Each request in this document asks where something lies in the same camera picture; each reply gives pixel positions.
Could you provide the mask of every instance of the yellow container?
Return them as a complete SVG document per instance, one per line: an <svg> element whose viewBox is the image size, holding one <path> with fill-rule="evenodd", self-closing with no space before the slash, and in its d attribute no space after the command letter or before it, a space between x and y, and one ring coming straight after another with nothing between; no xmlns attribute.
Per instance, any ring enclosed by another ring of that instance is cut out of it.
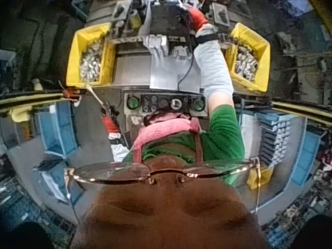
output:
<svg viewBox="0 0 332 249"><path fill-rule="evenodd" d="M226 51L225 56L232 80L246 86L249 90L266 92L270 75L270 43L242 23L238 23L235 26L231 32L231 36L249 45L256 52L259 62L254 82L250 82L236 74L235 62L238 56L238 46L233 44Z"/></svg>
<svg viewBox="0 0 332 249"><path fill-rule="evenodd" d="M101 35L106 34L109 31L109 28L110 23L103 23L76 31L68 60L66 77L67 86L85 88L86 83L80 79L79 75L79 61L81 54L88 45L93 43ZM114 59L115 47L105 39L99 81L90 82L93 87L105 87L111 85Z"/></svg>
<svg viewBox="0 0 332 249"><path fill-rule="evenodd" d="M261 165L261 178L260 178L260 185L264 185L268 183L271 179L273 174L274 167L267 168ZM257 185L257 171L256 169L251 169L249 173L249 177L247 180L248 187L253 190L258 187Z"/></svg>

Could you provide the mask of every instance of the green button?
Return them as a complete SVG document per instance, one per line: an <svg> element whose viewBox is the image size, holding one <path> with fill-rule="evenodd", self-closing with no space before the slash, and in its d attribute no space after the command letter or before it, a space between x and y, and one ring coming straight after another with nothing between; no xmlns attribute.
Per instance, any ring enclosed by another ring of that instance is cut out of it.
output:
<svg viewBox="0 0 332 249"><path fill-rule="evenodd" d="M130 97L128 100L127 100L127 107L128 109L130 110L135 110L139 107L140 105L140 101L137 97Z"/></svg>

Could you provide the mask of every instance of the blue bin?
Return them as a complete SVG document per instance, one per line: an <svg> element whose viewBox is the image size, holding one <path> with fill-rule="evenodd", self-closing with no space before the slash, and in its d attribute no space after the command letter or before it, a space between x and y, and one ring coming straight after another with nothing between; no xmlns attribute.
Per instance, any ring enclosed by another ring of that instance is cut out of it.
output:
<svg viewBox="0 0 332 249"><path fill-rule="evenodd" d="M57 102L54 113L38 113L45 153L66 159L78 149L69 101Z"/></svg>

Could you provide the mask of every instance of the wire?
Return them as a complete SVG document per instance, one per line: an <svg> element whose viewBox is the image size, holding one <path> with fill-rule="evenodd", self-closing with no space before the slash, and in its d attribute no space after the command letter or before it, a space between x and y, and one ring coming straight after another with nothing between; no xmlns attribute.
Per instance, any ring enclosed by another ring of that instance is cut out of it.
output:
<svg viewBox="0 0 332 249"><path fill-rule="evenodd" d="M193 61L195 60L195 56L193 55L193 50L192 50L192 46L191 46L191 39L190 39L190 35L188 35L188 38L189 38L189 46L190 46L190 52L192 54L192 57L191 57L191 63L190 63L190 66L189 66L189 69L188 71L186 72L185 76L183 76L182 79L179 80L179 82L177 83L177 90L180 91L180 84L181 82L188 76L191 68L192 68L192 65L193 65Z"/></svg>

